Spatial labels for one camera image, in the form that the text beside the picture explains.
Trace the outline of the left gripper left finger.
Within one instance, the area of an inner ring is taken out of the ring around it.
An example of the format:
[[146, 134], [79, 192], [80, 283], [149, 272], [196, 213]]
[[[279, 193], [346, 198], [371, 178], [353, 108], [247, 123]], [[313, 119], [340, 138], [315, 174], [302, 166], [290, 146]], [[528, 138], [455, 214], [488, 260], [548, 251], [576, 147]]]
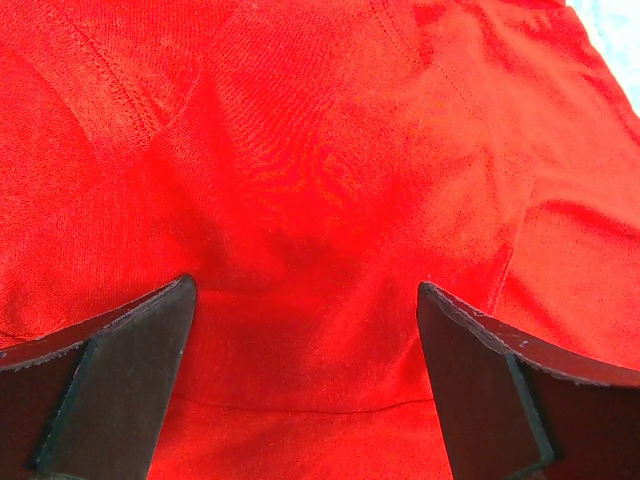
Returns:
[[195, 282], [184, 275], [2, 349], [2, 478], [146, 478], [195, 304]]

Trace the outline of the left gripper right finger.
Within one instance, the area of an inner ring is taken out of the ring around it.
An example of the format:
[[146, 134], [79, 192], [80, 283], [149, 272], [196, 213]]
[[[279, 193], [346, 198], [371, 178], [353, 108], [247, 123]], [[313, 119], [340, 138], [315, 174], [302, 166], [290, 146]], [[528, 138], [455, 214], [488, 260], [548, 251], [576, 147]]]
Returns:
[[636, 479], [639, 373], [549, 344], [433, 283], [417, 321], [456, 479]]

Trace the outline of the red t-shirt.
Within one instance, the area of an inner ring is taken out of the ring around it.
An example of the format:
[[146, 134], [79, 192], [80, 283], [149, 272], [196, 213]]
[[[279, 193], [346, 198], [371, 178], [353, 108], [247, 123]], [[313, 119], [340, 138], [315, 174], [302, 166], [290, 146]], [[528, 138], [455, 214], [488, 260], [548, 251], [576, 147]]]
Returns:
[[639, 120], [562, 1], [5, 1], [1, 343], [188, 273], [155, 479], [446, 479], [433, 282], [639, 364]]

